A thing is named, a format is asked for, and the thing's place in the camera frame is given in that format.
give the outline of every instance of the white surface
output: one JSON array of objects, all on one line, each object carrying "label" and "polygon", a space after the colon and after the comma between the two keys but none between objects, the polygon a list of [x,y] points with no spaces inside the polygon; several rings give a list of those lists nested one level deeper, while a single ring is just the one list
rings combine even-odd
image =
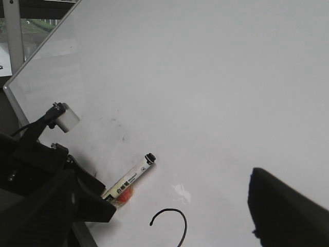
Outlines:
[{"label": "white surface", "polygon": [[329,208],[327,1],[82,1],[10,84],[29,121],[55,101],[81,118],[41,141],[112,186],[157,165],[99,247],[260,246],[247,206],[263,167]]}]

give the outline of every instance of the whiteboard marker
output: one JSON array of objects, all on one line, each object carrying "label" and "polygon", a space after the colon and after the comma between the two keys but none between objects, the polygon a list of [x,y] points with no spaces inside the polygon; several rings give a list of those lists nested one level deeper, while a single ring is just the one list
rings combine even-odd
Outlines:
[{"label": "whiteboard marker", "polygon": [[119,197],[136,179],[138,179],[148,168],[155,162],[155,156],[151,153],[134,166],[126,175],[124,175],[115,185],[109,189],[102,198],[107,201],[112,201]]}]

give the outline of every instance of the screw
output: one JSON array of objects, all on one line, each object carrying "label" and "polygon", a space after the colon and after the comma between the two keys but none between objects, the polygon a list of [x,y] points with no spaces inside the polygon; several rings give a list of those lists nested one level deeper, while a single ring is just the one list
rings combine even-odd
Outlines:
[{"label": "screw", "polygon": [[9,177],[8,177],[8,181],[12,182],[15,179],[16,174],[17,174],[17,170],[13,170],[12,174],[9,175]]},{"label": "screw", "polygon": [[61,108],[60,108],[60,106],[55,102],[54,104],[52,104],[55,108],[56,108],[56,110],[60,110]]}]

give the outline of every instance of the metal frame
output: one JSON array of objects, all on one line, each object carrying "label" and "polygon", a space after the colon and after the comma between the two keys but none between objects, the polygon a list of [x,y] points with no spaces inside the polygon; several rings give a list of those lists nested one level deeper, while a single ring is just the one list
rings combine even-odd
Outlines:
[{"label": "metal frame", "polygon": [[20,2],[19,0],[3,0],[3,5],[8,34],[11,71],[15,74],[24,63]]}]

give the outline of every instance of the black plastic part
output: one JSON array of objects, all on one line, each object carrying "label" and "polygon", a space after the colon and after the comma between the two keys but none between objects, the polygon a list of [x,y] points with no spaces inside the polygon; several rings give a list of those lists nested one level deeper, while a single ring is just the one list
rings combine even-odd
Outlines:
[{"label": "black plastic part", "polygon": [[0,246],[61,246],[78,209],[77,180],[60,172],[36,192],[0,214]]},{"label": "black plastic part", "polygon": [[72,155],[68,155],[68,162],[65,169],[73,169],[78,178],[95,194],[101,195],[105,190],[105,185],[95,179],[90,173],[83,169]]},{"label": "black plastic part", "polygon": [[109,222],[116,211],[115,206],[92,192],[81,180],[79,182],[79,210],[76,221]]},{"label": "black plastic part", "polygon": [[329,212],[264,169],[253,170],[248,206],[263,247],[329,246]]},{"label": "black plastic part", "polygon": [[30,197],[57,174],[68,170],[77,177],[76,197],[80,200],[74,220],[109,222],[116,209],[100,197],[105,185],[81,168],[74,157],[68,155],[67,148],[59,144],[49,148],[37,142],[46,126],[52,126],[64,112],[61,103],[55,104],[31,123],[18,141],[0,135],[0,188]]}]

